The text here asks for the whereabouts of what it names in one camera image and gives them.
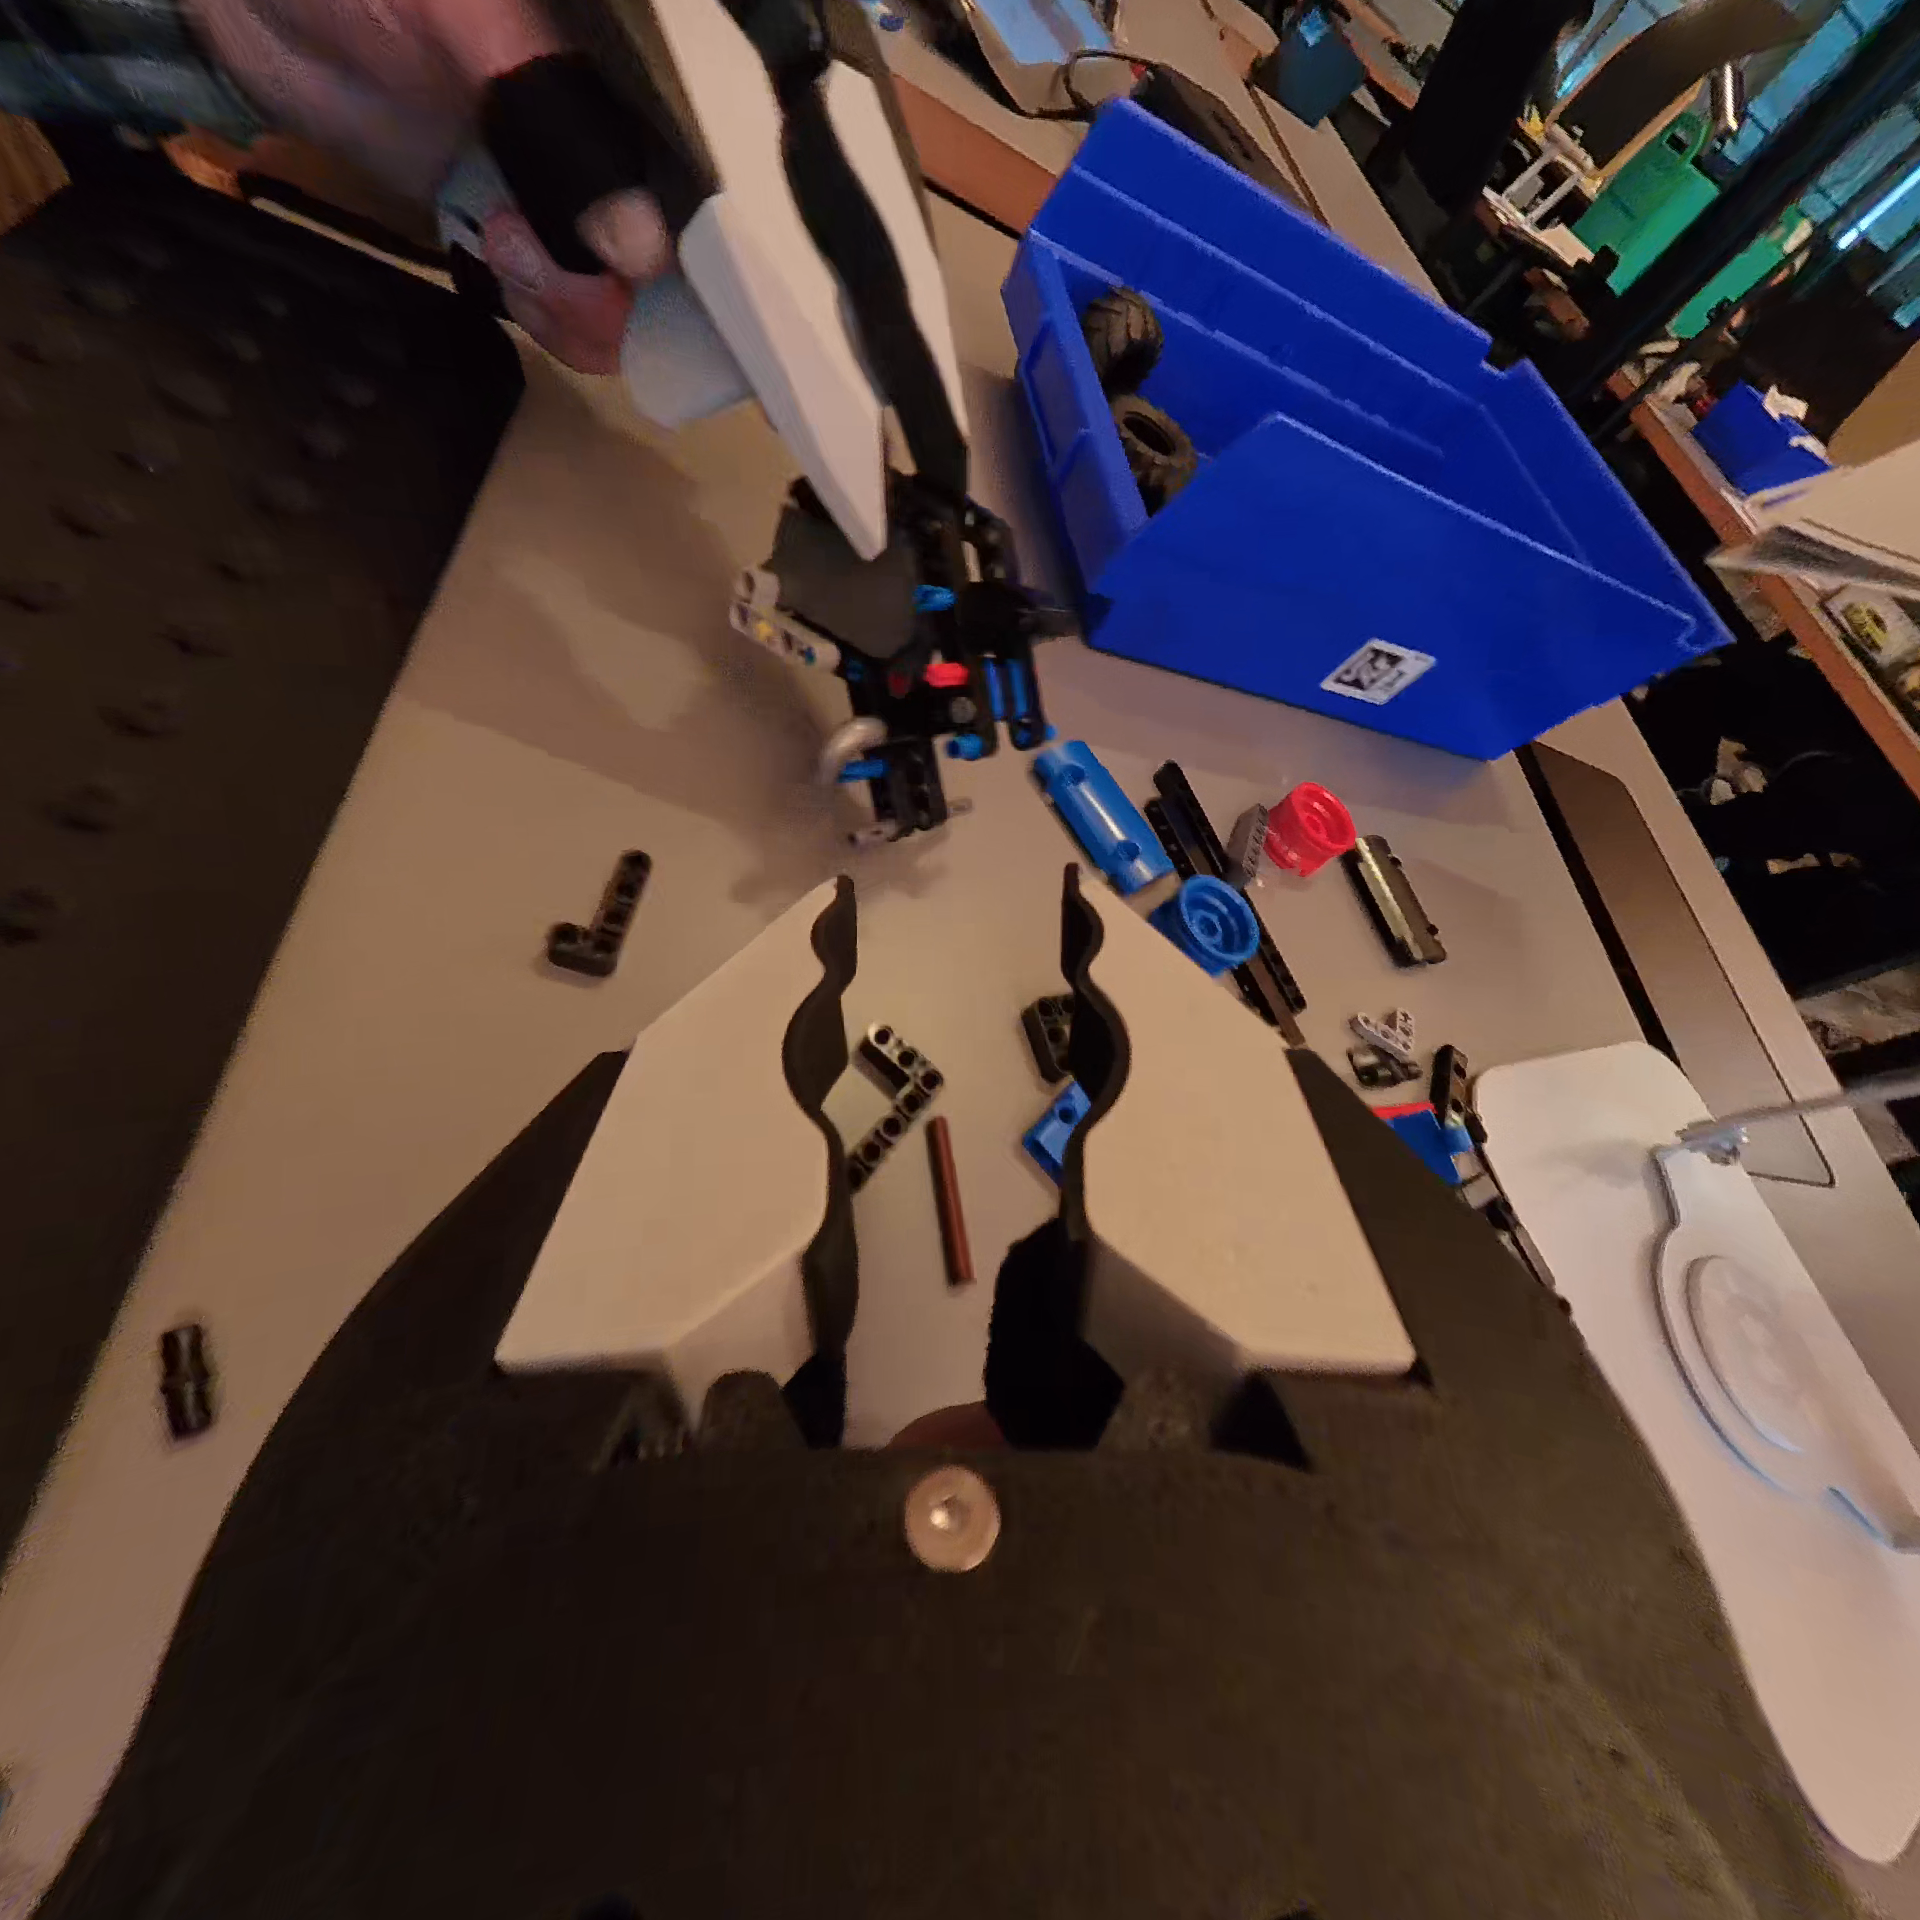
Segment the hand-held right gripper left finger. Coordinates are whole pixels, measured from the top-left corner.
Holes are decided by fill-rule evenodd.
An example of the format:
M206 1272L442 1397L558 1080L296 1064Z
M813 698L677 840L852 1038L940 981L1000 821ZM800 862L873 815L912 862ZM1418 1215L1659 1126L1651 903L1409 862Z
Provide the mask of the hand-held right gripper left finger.
M813 889L625 1048L527 1283L505 1376L645 1368L677 1391L839 1368L857 1317L847 1074L857 893Z

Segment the black toy chassis assembly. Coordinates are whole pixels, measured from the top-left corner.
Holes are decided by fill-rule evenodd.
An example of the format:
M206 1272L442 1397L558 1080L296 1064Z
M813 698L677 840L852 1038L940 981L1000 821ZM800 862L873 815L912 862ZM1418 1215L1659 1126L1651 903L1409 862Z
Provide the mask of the black toy chassis assembly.
M1003 520L948 501L916 472L890 481L890 543L860 560L813 481L793 481L771 560L741 572L735 636L816 668L852 717L819 750L819 781L857 788L871 824L852 848L948 828L948 762L1051 744L1036 654L1079 632L1024 582Z

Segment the pile of black beams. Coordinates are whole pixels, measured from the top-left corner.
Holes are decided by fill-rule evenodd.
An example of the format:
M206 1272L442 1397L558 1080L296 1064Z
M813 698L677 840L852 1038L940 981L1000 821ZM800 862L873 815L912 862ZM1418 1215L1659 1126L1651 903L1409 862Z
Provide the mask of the pile of black beams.
M1205 800L1201 800L1201 793L1194 793L1194 786L1188 786L1188 773L1178 768L1178 762L1161 762L1160 770L1154 770L1154 796L1151 800L1139 800L1139 812L1147 812L1147 821L1154 824L1154 835L1160 835L1160 844L1161 844L1161 853L1168 853L1168 862L1174 862L1174 879L1161 879L1161 883L1154 883L1154 889L1147 889L1147 893L1135 893L1135 903L1147 903L1151 893L1154 893L1154 904L1168 897L1168 893L1178 893L1183 889L1183 879L1185 875L1215 875L1215 879L1224 879L1230 889L1238 889L1243 897L1250 897L1250 904L1259 910L1259 920L1260 920L1260 952L1259 952L1259 959L1250 959L1243 970L1236 970L1236 972L1222 972L1222 981L1230 981L1230 990L1278 1038L1278 1039L1287 1039L1287 1047L1307 1047L1307 1031L1302 1031L1302 1014L1307 1014L1307 996L1302 996L1302 986L1298 986L1298 972L1287 970L1287 959L1283 959L1283 952L1277 946L1277 938L1269 938L1269 920L1268 920L1268 910L1260 910L1260 889L1277 879L1277 875L1283 875L1283 869L1277 869L1277 864L1268 864L1268 857L1260 857L1260 828L1268 828L1268 812L1269 808L1243 808L1238 812L1238 821L1236 821L1236 828L1230 835L1215 835L1212 828L1212 821L1210 821L1210 812L1205 812ZM1471 1097L1471 1070L1476 1070L1476 1056L1471 1048L1459 1048L1445 1031L1436 1031L1436 1027L1418 1027L1418 1014L1416 1014L1416 1027L1418 1027L1418 1056L1416 1058L1397 1058L1397 1056L1387 1056L1387 1048L1375 1048L1375 1047L1362 1047L1358 1038L1351 1038L1351 1027L1348 1027L1348 1017L1351 1014L1387 1014L1387 1010L1409 1010L1402 996L1394 1000L1394 1004L1384 1004L1384 1010L1369 1010L1369 1004L1351 1004L1348 1014L1344 1014L1344 1058L1348 1058L1348 1079L1358 1080L1358 1089L1369 1089L1375 1097L1375 1110L1378 1102L1436 1102L1441 1113L1450 1110L1450 1113L1459 1113L1463 1123L1471 1123L1471 1133L1476 1133L1476 1145L1478 1145L1478 1178L1471 1181L1471 1187L1455 1187L1455 1193L1463 1197L1463 1204L1476 1204L1476 1213L1483 1215L1483 1219L1494 1219L1498 1225L1498 1234L1502 1234L1502 1245L1516 1252L1516 1257L1522 1257L1522 1266L1543 1280L1547 1276L1547 1266L1535 1261L1535 1252L1529 1250L1529 1240L1522 1240L1522 1225L1521 1225L1521 1215L1508 1213L1508 1204L1498 1193L1498 1181L1494 1181L1494 1173L1483 1168L1483 1126L1478 1126L1478 1113L1476 1113L1476 1097Z

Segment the person's left forearm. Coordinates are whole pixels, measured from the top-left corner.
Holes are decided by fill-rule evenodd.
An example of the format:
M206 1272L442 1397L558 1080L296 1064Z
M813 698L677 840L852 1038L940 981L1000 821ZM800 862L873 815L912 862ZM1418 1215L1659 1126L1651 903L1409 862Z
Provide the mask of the person's left forearm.
M0 107L139 135L211 130L236 143L267 130L178 0L5 0Z

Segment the person's left hand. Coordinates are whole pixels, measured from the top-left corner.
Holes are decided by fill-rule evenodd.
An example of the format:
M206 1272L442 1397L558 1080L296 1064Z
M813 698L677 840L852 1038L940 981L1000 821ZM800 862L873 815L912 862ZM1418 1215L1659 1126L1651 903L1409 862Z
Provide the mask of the person's left hand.
M494 156L480 258L511 321L555 360L612 373L634 288L677 241L642 125L532 0L196 0L201 55L267 130L431 202Z

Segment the blue hinged panel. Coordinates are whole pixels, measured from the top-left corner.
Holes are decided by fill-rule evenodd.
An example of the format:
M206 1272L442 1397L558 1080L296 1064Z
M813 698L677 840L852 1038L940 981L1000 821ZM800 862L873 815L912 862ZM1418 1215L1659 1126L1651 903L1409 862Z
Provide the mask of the blue hinged panel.
M1450 1189L1478 1178L1478 1145L1459 1113L1441 1113L1436 1102L1378 1102L1375 1117L1387 1123Z

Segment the black rubber tire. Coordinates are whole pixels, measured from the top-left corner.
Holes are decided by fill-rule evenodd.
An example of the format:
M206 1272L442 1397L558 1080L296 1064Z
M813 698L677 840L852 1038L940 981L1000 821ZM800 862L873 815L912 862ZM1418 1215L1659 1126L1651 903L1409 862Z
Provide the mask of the black rubber tire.
M1161 512L1201 472L1188 434L1135 393L1115 397L1109 416L1147 512Z
M1081 344L1089 350L1089 368L1098 393L1122 397L1139 393L1161 354L1161 321L1160 309L1126 282L1097 294L1081 307Z

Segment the brown axle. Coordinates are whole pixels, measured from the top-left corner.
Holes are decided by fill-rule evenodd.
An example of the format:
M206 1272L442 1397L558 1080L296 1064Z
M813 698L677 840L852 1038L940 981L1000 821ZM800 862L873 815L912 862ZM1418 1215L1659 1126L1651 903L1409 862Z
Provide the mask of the brown axle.
M969 1245L969 1225L964 1225L949 1123L930 1117L923 1145L930 1145L930 1181L932 1181L932 1213L939 1213L948 1283L969 1287L974 1283L974 1245Z

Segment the blue wheel rim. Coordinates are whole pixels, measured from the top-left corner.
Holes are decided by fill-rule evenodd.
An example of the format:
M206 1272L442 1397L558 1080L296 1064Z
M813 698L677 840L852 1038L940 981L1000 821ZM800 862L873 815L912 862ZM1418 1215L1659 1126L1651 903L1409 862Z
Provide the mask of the blue wheel rim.
M1238 889L1215 875L1185 875L1147 924L1161 931L1210 976L1236 972L1260 952L1260 920Z

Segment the black small L beam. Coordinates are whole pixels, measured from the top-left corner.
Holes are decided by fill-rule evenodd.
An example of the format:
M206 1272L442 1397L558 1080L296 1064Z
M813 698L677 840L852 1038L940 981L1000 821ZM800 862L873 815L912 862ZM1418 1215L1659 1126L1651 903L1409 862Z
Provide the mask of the black small L beam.
M618 857L598 904L588 924L551 924L545 963L573 976L606 981L618 972L642 897L649 889L654 857L631 848Z

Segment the black box device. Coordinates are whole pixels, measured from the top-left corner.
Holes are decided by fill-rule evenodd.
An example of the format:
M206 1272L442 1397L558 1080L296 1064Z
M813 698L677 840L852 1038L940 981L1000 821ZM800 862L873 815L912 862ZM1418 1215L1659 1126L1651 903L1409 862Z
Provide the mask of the black box device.
M1238 177L1259 179L1268 195L1294 202L1298 211L1316 214L1307 185L1278 168L1251 130L1201 79L1168 62L1133 62L1135 85L1126 89L1133 102L1161 125L1183 130L1205 153L1222 156Z

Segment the red wheel rim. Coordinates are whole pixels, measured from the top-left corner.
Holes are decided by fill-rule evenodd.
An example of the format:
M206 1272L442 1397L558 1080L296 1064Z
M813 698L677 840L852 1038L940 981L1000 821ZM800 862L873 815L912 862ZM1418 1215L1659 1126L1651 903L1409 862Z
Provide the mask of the red wheel rim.
M1348 853L1358 853L1358 824L1338 793L1328 793L1325 786L1302 781L1268 812L1268 864L1313 879Z

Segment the blue tagged plastic bin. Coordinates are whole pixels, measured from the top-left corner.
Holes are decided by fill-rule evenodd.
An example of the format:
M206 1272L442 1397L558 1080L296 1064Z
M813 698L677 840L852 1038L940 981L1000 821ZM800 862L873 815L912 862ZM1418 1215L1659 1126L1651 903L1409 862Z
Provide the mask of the blue tagged plastic bin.
M1161 321L1201 451L1147 512L1081 307ZM1183 130L1109 102L1000 288L1089 647L1498 762L1731 646L1532 363Z

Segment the green bin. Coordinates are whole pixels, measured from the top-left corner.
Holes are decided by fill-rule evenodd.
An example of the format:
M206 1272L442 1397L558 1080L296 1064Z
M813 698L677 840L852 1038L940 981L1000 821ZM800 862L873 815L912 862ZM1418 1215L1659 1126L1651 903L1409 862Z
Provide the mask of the green bin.
M1640 143L1602 200L1572 221L1592 254L1612 254L1611 288L1628 294L1669 241L1692 229L1698 211L1721 200L1718 125L1698 112L1675 112L1651 143ZM1673 339L1692 339L1721 307L1740 307L1799 241L1806 214L1791 202L1762 227L1704 288L1669 321Z

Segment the instruction booklet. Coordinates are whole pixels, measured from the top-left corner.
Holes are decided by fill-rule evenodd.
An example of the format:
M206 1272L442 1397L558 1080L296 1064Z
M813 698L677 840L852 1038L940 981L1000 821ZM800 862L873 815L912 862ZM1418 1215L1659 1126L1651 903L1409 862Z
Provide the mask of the instruction booklet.
M1718 572L1806 585L1920 588L1920 446L1825 470L1746 501L1746 537L1714 550Z

